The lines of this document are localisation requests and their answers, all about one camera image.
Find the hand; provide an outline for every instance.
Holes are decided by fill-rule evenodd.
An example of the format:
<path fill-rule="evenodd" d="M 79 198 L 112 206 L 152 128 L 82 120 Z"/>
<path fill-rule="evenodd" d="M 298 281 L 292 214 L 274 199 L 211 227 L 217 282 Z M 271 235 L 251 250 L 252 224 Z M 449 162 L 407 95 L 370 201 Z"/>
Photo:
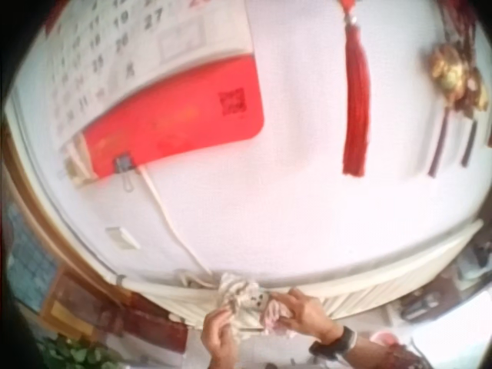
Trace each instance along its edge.
<path fill-rule="evenodd" d="M 292 288 L 288 294 L 272 292 L 271 296 L 287 306 L 292 313 L 290 318 L 280 318 L 280 324 L 285 327 L 313 336 L 322 344 L 330 344 L 343 334 L 344 328 L 326 315 L 319 299 L 306 296 L 297 288 Z"/>
<path fill-rule="evenodd" d="M 238 360 L 238 346 L 229 324 L 231 317 L 228 307 L 212 311 L 205 317 L 201 342 L 212 356 L 212 369 L 232 369 Z"/>

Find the smartwatch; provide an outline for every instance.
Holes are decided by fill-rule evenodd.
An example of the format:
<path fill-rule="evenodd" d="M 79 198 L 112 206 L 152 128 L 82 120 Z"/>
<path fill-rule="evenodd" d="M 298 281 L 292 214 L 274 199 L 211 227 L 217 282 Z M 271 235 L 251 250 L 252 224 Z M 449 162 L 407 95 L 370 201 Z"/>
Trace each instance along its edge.
<path fill-rule="evenodd" d="M 355 346 L 357 334 L 350 328 L 344 326 L 344 333 L 340 338 L 330 344 L 314 342 L 309 347 L 309 352 L 316 357 L 323 357 L 330 361 L 337 361 Z"/>

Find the green plant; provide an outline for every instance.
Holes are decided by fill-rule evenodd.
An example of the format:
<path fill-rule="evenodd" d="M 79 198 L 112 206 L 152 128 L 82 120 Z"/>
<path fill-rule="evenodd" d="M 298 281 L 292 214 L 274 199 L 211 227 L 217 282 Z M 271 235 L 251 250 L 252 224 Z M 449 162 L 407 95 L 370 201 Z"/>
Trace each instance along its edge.
<path fill-rule="evenodd" d="M 73 341 L 63 336 L 38 341 L 49 369 L 116 369 L 118 355 L 100 344 Z"/>

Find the red cover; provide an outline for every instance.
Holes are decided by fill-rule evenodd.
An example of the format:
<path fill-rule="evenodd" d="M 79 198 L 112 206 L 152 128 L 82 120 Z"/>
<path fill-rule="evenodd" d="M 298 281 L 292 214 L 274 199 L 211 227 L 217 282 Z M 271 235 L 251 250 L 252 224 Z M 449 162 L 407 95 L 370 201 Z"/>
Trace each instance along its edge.
<path fill-rule="evenodd" d="M 252 55 L 215 62 L 145 88 L 83 132 L 98 177 L 169 155 L 254 137 L 263 127 Z"/>

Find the red tassel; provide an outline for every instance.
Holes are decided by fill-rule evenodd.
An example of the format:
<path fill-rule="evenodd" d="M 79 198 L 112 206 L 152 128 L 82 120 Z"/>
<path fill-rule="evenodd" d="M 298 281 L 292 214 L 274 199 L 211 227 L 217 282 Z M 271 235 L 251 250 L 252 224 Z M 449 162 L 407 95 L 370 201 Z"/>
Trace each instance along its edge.
<path fill-rule="evenodd" d="M 468 165 L 470 164 L 471 153 L 473 152 L 475 145 L 475 137 L 477 137 L 477 126 L 478 123 L 474 120 L 471 125 L 470 136 L 468 137 L 467 149 L 464 152 L 463 159 L 461 159 L 461 165 L 464 168 L 468 168 Z"/>
<path fill-rule="evenodd" d="M 439 141 L 437 141 L 436 152 L 434 153 L 434 159 L 432 159 L 432 164 L 430 165 L 430 169 L 429 169 L 429 175 L 432 178 L 436 178 L 437 170 L 439 169 L 440 158 L 443 155 L 444 141 L 446 140 L 446 135 L 447 135 L 447 123 L 449 120 L 449 112 L 450 112 L 449 107 L 446 107 L 444 109 L 443 124 L 440 128 Z"/>
<path fill-rule="evenodd" d="M 341 0 L 347 19 L 354 0 Z M 360 30 L 356 25 L 346 27 L 347 64 L 347 137 L 344 149 L 344 174 L 364 176 L 369 135 L 370 78 L 367 59 L 362 48 Z"/>
<path fill-rule="evenodd" d="M 492 125 L 490 127 L 490 137 L 489 137 L 488 146 L 489 148 L 492 148 Z"/>

